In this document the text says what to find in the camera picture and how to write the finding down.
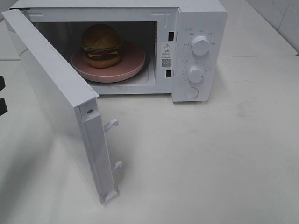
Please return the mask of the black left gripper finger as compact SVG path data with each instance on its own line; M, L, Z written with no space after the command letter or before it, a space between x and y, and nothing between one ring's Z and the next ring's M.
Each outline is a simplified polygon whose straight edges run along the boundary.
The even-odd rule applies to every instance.
M3 76L0 76L0 91L5 88L5 81Z
M8 112L8 109L7 109L5 99L1 98L0 99L0 116L2 116L3 114L5 114L7 112Z

